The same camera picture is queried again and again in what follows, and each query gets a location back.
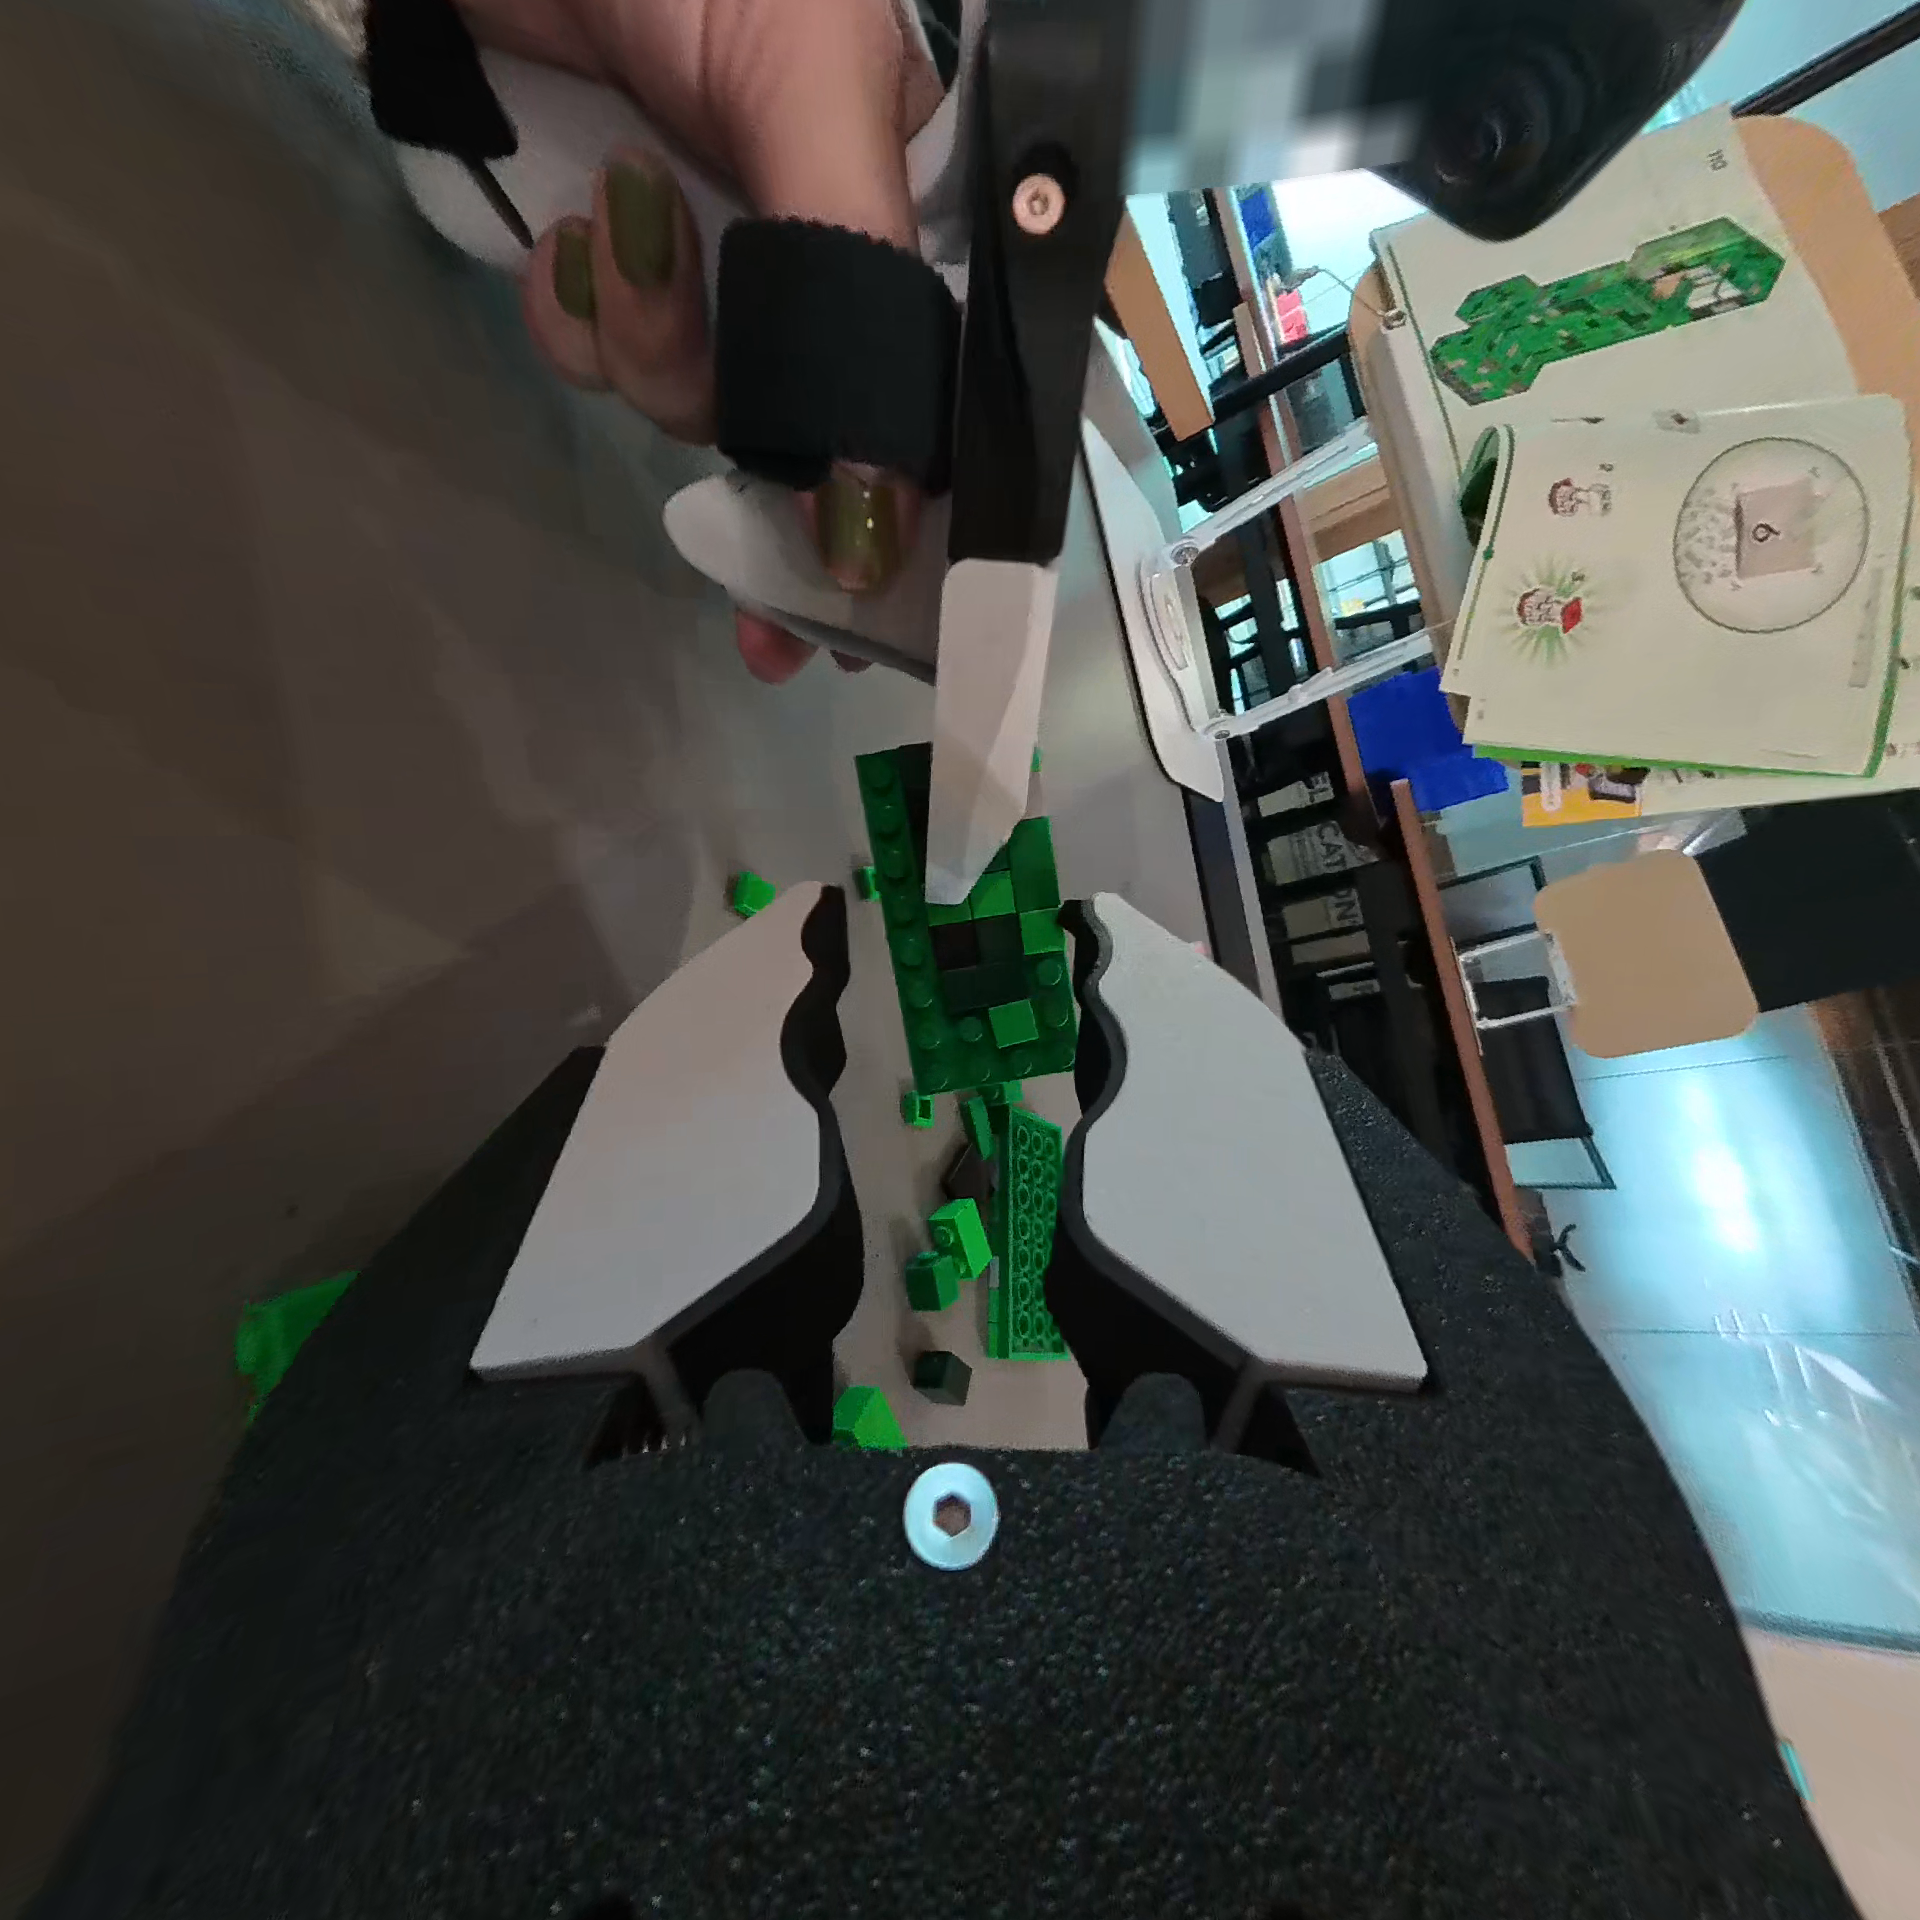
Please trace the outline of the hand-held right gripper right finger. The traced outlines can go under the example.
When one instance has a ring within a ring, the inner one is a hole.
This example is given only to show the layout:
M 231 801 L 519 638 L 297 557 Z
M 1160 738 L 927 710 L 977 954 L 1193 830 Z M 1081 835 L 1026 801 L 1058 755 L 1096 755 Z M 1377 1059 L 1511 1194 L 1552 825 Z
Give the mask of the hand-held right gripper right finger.
M 1423 1346 L 1304 1045 L 1126 898 L 1072 898 L 1063 921 L 1077 1121 L 1047 1307 L 1088 1387 L 1418 1391 Z

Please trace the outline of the lego instruction booklet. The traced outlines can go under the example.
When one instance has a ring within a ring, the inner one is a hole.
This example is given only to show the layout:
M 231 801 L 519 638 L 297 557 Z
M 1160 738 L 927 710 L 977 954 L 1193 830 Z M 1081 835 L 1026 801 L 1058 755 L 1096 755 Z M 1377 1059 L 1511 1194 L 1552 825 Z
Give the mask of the lego instruction booklet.
M 1373 234 L 1361 353 L 1442 691 L 1502 761 L 1865 781 L 1915 661 L 1915 438 L 1733 113 L 1518 240 Z

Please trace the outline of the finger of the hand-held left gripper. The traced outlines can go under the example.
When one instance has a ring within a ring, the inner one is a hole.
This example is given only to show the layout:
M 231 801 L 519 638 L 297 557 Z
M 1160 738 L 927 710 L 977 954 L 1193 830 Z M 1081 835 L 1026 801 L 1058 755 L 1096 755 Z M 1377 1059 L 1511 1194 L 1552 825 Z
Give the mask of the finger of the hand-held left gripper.
M 941 578 L 926 897 L 960 904 L 1028 806 L 1058 562 L 962 557 Z

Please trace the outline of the person's left hand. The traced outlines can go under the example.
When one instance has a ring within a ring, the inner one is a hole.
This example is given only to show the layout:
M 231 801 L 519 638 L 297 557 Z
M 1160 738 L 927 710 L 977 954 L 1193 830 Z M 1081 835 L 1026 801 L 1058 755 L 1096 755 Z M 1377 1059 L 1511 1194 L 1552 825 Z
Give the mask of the person's left hand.
M 905 150 L 941 99 L 889 2 L 463 2 L 472 36 L 625 90 L 754 215 L 917 251 Z M 713 441 L 705 278 L 677 178 L 613 148 L 588 217 L 538 236 L 527 327 L 556 371 L 687 446 Z

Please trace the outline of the yellow leaflet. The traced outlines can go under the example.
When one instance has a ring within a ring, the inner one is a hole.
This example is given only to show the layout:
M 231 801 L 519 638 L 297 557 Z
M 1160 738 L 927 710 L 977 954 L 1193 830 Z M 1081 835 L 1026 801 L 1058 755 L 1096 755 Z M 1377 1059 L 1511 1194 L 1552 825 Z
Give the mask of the yellow leaflet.
M 1523 827 L 1552 830 L 1640 817 L 1651 767 L 1608 761 L 1523 761 Z

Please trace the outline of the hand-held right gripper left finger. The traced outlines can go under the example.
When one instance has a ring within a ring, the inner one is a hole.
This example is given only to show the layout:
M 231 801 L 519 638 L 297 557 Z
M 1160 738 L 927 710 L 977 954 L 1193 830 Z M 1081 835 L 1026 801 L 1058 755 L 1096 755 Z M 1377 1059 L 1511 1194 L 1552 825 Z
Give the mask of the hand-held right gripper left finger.
M 834 1213 L 861 1216 L 832 1112 L 847 891 L 804 879 L 687 959 L 613 1030 L 476 1336 L 481 1377 L 632 1371 Z

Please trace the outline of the green tiled lego plate assembly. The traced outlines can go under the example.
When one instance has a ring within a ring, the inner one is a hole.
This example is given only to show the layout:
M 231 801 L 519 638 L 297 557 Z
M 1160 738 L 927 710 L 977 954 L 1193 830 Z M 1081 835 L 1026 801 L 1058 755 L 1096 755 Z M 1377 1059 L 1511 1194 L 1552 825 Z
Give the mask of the green tiled lego plate assembly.
M 1065 1071 L 1077 1046 L 1058 868 L 1023 817 L 960 904 L 926 897 L 929 747 L 854 761 L 914 1086 L 960 1095 Z

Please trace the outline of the large bare green lego plate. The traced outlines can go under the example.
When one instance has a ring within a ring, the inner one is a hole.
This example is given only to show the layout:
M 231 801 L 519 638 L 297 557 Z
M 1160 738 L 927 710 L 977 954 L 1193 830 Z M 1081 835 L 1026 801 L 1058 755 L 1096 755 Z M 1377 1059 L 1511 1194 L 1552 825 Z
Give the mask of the large bare green lego plate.
M 1065 1360 L 1065 1336 L 1047 1307 L 1063 1171 L 1060 1131 L 1023 1107 L 993 1107 L 990 1115 L 993 1275 L 983 1349 L 998 1361 Z

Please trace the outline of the blurred green lego cluster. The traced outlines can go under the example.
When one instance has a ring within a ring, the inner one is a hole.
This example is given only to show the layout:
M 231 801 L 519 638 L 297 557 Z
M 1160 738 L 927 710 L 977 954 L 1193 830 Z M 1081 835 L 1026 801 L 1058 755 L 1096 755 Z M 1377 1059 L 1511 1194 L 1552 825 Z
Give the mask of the blurred green lego cluster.
M 245 1422 L 258 1418 L 271 1387 L 283 1377 L 305 1339 L 347 1293 L 358 1270 L 301 1283 L 260 1301 L 247 1301 L 231 1339 L 233 1371 L 247 1391 Z

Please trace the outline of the tan rounded board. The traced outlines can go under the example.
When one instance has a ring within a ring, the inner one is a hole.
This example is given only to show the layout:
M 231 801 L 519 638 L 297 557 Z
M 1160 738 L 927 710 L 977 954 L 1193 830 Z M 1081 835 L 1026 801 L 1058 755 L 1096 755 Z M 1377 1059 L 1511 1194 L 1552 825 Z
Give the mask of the tan rounded board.
M 1546 885 L 1534 921 L 1572 983 L 1565 1024 L 1592 1059 L 1733 1039 L 1757 997 L 1686 852 L 1645 852 Z
M 1893 395 L 1917 437 L 1917 298 L 1903 246 L 1915 215 L 1889 228 L 1856 156 L 1821 126 L 1789 113 L 1735 118 L 1746 160 L 1827 302 L 1859 390 Z

